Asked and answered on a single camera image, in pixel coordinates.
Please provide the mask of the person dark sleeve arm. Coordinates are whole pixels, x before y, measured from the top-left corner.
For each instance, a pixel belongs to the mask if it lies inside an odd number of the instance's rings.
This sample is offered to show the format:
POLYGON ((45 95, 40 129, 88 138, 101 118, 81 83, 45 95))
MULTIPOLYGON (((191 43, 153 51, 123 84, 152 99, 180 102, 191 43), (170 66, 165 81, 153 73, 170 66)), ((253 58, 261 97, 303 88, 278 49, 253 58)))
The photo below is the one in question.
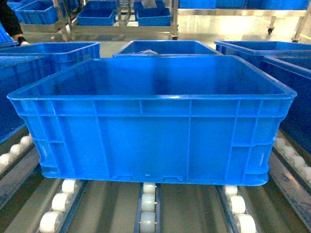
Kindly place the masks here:
POLYGON ((0 1, 0 23, 5 31, 14 40, 19 40, 23 37, 23 32, 19 24, 18 17, 15 12, 8 6, 6 0, 0 1))

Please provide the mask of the white gloved hand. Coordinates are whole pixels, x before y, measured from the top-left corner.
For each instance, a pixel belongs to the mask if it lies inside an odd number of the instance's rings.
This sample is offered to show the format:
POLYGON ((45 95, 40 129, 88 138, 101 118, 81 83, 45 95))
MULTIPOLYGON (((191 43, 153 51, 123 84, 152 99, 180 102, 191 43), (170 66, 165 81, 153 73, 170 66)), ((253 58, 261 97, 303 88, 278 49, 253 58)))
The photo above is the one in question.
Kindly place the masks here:
POLYGON ((19 43, 19 46, 27 46, 27 45, 30 45, 30 43, 27 42, 27 40, 23 37, 23 36, 20 36, 17 38, 17 41, 19 43))

